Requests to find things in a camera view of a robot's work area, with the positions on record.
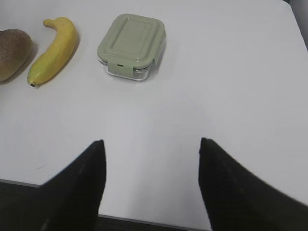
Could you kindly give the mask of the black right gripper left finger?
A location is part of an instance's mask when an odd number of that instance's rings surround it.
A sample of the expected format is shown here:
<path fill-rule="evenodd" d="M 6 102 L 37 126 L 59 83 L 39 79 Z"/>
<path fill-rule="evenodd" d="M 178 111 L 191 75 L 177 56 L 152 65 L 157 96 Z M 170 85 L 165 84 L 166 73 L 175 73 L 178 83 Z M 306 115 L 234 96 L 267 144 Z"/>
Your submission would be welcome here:
<path fill-rule="evenodd" d="M 0 209 L 2 231 L 93 231 L 106 183 L 103 140 L 30 195 Z"/>

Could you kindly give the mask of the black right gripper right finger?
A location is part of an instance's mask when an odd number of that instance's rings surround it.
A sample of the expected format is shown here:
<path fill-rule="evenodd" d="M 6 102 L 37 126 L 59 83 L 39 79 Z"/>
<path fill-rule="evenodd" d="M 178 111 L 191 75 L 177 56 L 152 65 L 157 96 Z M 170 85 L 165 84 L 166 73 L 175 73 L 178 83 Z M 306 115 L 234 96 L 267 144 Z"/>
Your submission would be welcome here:
<path fill-rule="evenodd" d="M 262 181 L 212 139 L 201 139 L 198 180 L 214 231 L 308 229 L 307 205 Z"/>

